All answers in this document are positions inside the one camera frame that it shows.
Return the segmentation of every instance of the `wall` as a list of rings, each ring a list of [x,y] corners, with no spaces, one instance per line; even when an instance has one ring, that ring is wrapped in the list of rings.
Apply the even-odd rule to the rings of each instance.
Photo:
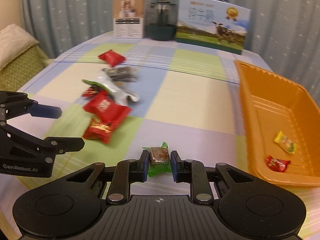
[[[20,0],[0,0],[0,30],[12,23],[22,27]]]

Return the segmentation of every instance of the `table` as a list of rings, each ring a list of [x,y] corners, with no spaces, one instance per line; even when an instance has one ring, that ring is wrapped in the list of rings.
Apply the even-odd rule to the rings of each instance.
[[[177,150],[182,159],[196,159],[212,167],[226,162],[248,170],[239,77],[233,61],[239,59],[270,68],[259,55],[246,50],[240,56],[175,41],[114,39],[112,33],[105,33],[61,54],[20,89],[41,104],[61,107],[60,119],[42,118],[38,122],[37,118],[25,115],[9,123],[39,138],[82,136],[91,114],[82,109],[88,99],[81,94],[88,86],[81,79],[97,77],[98,71],[105,67],[97,56],[109,49],[127,58],[122,65],[137,69],[138,81],[129,88],[141,100],[130,102],[130,116],[113,133],[108,145],[85,140],[80,152],[57,155],[51,178],[0,175],[0,209],[13,226],[12,235],[20,234],[12,218],[12,205],[28,189],[94,162],[113,166],[123,159],[139,158],[142,147],[160,146],[163,141],[168,143],[170,151]],[[320,190],[289,190],[303,199],[308,210],[300,236],[306,240],[319,239],[320,234],[314,233],[320,229],[317,200]],[[167,174],[133,184],[131,193],[189,194],[189,185],[176,184],[172,175]]]

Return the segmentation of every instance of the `orange plastic tray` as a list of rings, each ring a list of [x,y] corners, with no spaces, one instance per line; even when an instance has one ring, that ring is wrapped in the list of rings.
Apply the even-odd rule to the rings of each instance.
[[[248,163],[257,177],[278,185],[320,186],[320,109],[301,85],[236,60],[246,130]],[[294,155],[274,139],[283,131],[298,144]],[[270,170],[266,157],[290,160],[284,173]]]

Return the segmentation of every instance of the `red candy wrapper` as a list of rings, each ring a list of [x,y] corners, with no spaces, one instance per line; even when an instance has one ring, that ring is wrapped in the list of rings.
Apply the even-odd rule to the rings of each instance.
[[[273,158],[271,155],[269,155],[265,160],[265,164],[268,166],[268,168],[272,171],[277,171],[277,172],[285,172],[290,162],[291,161],[284,161],[284,160]]]
[[[102,123],[110,123],[111,130],[116,129],[131,111],[128,106],[120,106],[107,97],[102,90],[84,107],[84,110],[95,114]]]
[[[103,143],[108,143],[112,130],[108,124],[100,123],[91,119],[90,125],[82,136],[85,139],[98,139]]]
[[[83,94],[82,97],[92,97],[96,94],[98,94],[101,91],[101,88],[99,87],[89,87]]]
[[[121,62],[125,61],[125,57],[121,56],[120,54],[114,52],[112,49],[102,53],[98,56],[99,59],[102,59],[110,64],[111,67],[120,64]]]

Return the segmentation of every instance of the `cow image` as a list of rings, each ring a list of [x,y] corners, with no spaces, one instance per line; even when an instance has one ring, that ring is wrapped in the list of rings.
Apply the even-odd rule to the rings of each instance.
[[[224,40],[227,40],[228,43],[233,42],[233,36],[234,36],[234,31],[230,30],[226,27],[223,27],[222,23],[218,22],[212,22],[216,25],[216,30],[218,34],[218,43],[221,44],[221,40],[224,38]]]

